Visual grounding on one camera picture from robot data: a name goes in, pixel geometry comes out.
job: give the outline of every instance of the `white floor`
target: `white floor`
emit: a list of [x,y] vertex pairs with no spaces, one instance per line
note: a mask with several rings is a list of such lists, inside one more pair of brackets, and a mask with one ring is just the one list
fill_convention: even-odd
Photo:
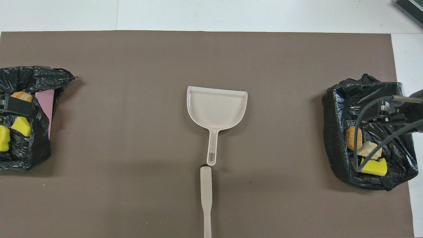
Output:
[[[423,28],[392,0],[0,1],[0,32],[45,30],[390,33],[398,81],[407,95],[423,89]],[[413,137],[422,165],[423,135]],[[409,187],[415,236],[423,237],[423,174]]]

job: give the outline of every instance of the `dustpan scoop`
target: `dustpan scoop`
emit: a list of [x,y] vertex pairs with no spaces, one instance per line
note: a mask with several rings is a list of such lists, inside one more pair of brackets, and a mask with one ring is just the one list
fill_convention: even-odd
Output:
[[191,119],[210,132],[207,165],[216,164],[219,131],[236,126],[247,107],[246,91],[189,86],[187,108]]

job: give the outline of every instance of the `sponge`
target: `sponge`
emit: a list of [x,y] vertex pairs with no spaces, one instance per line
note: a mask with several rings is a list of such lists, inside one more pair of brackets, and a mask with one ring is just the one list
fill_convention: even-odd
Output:
[[29,122],[26,120],[26,118],[22,116],[18,116],[16,118],[11,128],[19,131],[24,136],[31,135],[31,126],[29,125]]
[[384,176],[388,171],[388,166],[386,165],[385,158],[379,159],[379,161],[369,160],[367,161],[366,165],[361,170],[362,173],[365,174],[374,174],[379,176]]
[[9,150],[10,130],[9,128],[0,125],[0,151]]

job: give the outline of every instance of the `black garbage bag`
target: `black garbage bag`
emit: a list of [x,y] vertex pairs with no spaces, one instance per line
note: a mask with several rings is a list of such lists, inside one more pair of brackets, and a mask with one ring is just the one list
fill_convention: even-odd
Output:
[[[391,95],[402,96],[401,83],[380,82],[364,74],[360,80],[349,78],[340,82],[323,96],[324,145],[330,167],[338,179],[361,188],[390,191],[417,176],[417,161],[410,134],[403,134],[382,148],[382,157],[386,159],[388,167],[385,176],[357,173],[352,164],[352,151],[346,146],[345,130],[355,125],[361,108],[374,99]],[[400,126],[366,123],[360,128],[363,142],[379,144]]]
[[0,169],[27,170],[50,157],[51,148],[48,137],[49,119],[40,107],[36,92],[54,89],[55,99],[63,92],[63,87],[75,77],[64,69],[51,69],[43,66],[20,66],[0,69],[0,95],[11,95],[25,91],[33,96],[36,115],[27,118],[31,134],[25,137],[17,130],[11,129],[16,116],[2,115],[0,125],[10,129],[9,150],[0,152]]

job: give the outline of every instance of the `brown mat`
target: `brown mat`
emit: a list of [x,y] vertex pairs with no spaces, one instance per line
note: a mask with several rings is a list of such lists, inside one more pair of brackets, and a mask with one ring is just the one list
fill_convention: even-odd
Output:
[[0,67],[65,68],[52,157],[0,171],[1,237],[202,237],[208,131],[187,86],[245,90],[213,171],[214,237],[410,237],[407,183],[367,191],[333,175],[325,90],[395,81],[390,35],[172,31],[14,32]]

